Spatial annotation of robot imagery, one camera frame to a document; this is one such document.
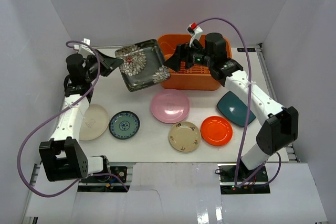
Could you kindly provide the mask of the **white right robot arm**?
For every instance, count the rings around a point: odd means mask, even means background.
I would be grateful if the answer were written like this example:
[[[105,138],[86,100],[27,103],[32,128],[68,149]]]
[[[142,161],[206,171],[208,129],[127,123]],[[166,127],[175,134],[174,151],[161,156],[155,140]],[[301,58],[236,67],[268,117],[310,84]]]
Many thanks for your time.
[[[189,69],[194,65],[207,67],[212,78],[236,95],[252,112],[261,125],[256,144],[242,156],[237,168],[238,177],[247,182],[256,175],[256,168],[275,152],[298,138],[298,111],[284,107],[269,97],[249,80],[251,71],[227,55],[226,40],[220,33],[209,33],[204,44],[198,40],[179,44],[164,65],[175,72],[185,63]]]

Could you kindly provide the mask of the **black square floral plate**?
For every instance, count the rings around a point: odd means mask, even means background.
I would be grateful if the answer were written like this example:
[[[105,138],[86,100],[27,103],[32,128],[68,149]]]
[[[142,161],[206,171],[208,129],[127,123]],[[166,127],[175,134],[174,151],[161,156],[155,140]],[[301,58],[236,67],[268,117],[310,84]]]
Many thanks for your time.
[[[114,54],[123,60],[119,69],[130,92],[162,83],[171,76],[168,67],[163,65],[163,53],[155,39],[124,46]]]

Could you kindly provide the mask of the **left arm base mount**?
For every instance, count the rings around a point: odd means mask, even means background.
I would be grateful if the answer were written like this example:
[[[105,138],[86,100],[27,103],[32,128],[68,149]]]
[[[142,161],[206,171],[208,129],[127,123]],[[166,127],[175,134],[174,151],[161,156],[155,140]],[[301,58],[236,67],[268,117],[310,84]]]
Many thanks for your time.
[[[129,172],[130,168],[127,166],[109,166],[107,171],[102,171],[95,176],[89,176],[85,179],[80,180],[80,183],[84,184],[85,186],[105,186],[110,185],[114,186],[122,186],[120,182],[124,183],[125,185],[128,183]]]

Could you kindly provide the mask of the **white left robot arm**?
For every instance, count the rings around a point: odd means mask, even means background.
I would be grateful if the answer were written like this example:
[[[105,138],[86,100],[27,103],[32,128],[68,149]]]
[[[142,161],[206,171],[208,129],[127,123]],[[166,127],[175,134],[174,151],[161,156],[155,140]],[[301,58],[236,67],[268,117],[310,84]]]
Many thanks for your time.
[[[41,161],[50,182],[84,179],[91,174],[101,182],[110,178],[111,168],[106,156],[87,157],[79,145],[79,133],[93,96],[92,82],[98,76],[107,77],[122,63],[121,59],[101,52],[86,58],[79,53],[66,58],[64,113],[59,116],[50,140],[39,145]]]

